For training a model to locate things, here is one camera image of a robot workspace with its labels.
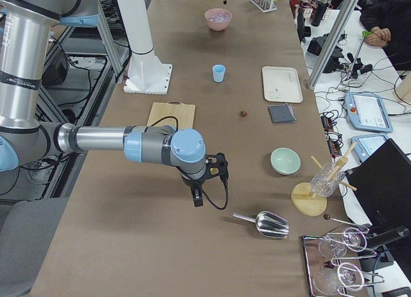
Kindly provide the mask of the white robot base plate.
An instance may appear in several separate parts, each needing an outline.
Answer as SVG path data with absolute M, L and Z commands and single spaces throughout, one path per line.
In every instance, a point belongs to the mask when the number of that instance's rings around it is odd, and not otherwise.
M 170 85 L 172 64 L 155 62 L 154 66 L 139 62 L 130 64 L 123 88 L 126 93 L 166 95 Z

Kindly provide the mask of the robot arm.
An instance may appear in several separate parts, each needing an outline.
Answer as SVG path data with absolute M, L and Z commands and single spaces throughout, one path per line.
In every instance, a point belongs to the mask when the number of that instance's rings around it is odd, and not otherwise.
M 93 122 L 52 123 L 37 120 L 50 31 L 58 24 L 96 27 L 111 53 L 108 28 L 99 0 L 1 0 L 6 14 L 1 46 L 1 170 L 19 170 L 51 155 L 121 150 L 133 162 L 163 164 L 179 170 L 199 207 L 208 198 L 203 183 L 229 179 L 223 153 L 209 155 L 201 134 L 178 125 L 104 127 Z

